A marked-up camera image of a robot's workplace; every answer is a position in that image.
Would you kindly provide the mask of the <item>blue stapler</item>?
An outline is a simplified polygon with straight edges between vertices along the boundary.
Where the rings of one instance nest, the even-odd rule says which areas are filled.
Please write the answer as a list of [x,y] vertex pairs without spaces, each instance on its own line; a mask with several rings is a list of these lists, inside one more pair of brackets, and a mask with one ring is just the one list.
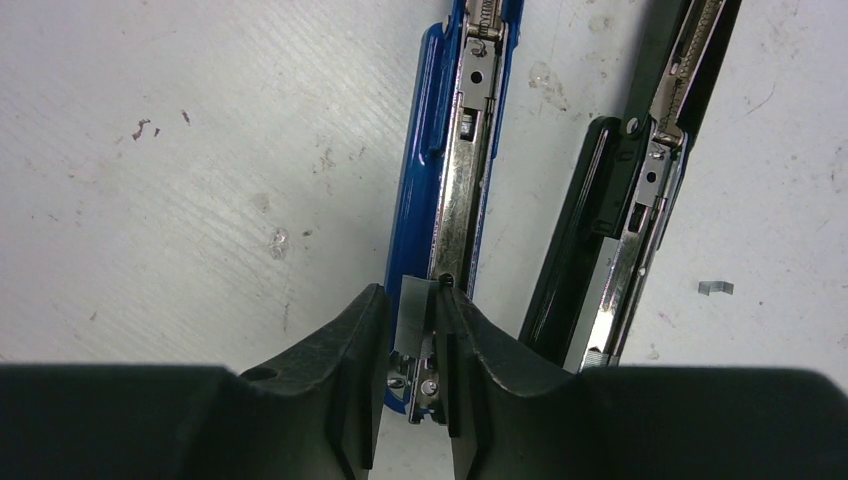
[[456,1],[422,38],[384,279],[391,301],[384,402],[412,424],[441,417],[435,298],[431,354],[398,354],[402,277],[435,280],[438,289],[474,290],[522,13],[519,1]]

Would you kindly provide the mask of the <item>black stapler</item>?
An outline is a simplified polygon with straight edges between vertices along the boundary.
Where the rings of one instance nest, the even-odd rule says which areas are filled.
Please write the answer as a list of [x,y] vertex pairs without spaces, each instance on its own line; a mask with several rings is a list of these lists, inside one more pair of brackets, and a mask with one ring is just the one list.
[[570,373],[619,362],[740,7],[653,2],[623,112],[588,127],[519,333]]

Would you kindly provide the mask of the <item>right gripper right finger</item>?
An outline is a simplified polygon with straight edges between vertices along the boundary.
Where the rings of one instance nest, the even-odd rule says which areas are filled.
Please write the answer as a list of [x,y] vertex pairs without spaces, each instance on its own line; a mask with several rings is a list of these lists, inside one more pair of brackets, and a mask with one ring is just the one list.
[[798,369],[596,367],[571,374],[458,289],[434,298],[458,479],[843,479],[847,398]]

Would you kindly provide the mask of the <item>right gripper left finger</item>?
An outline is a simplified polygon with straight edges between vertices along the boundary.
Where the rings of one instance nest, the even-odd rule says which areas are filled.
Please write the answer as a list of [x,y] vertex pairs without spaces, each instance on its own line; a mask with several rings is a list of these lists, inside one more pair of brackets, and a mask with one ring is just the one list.
[[364,479],[374,464],[389,301],[241,374],[201,365],[1,367],[5,479]]

